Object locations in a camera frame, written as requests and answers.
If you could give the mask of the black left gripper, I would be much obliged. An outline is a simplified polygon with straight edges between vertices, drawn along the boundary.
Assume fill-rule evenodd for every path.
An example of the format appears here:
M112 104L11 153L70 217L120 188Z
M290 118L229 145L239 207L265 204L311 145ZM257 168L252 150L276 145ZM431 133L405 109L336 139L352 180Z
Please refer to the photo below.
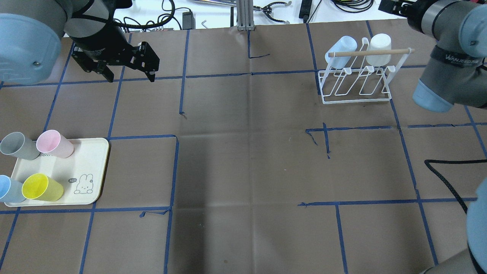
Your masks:
M83 71L100 74L112 83L114 73L109 66L125 66L143 72L151 83L155 81L160 64L156 52L146 41L132 46L119 27L106 25L92 36L71 39L71 56Z

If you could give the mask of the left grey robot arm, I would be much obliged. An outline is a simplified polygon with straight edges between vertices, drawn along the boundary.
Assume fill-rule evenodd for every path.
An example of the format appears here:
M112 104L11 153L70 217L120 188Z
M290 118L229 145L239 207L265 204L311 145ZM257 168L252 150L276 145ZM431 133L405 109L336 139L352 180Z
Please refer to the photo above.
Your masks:
M74 42L72 58L87 73L113 82L110 66L127 66L155 80L160 59L147 42L132 46L113 16L130 0L2 0L0 78L22 85L49 78L61 38Z

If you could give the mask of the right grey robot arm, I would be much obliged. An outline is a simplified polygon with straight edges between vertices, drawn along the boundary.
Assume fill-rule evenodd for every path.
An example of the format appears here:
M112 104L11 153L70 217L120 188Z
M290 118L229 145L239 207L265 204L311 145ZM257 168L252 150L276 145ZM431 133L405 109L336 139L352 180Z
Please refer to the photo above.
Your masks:
M485 109L486 5L464 0L418 0L405 12L412 29L434 38L413 101L432 112L454 104Z

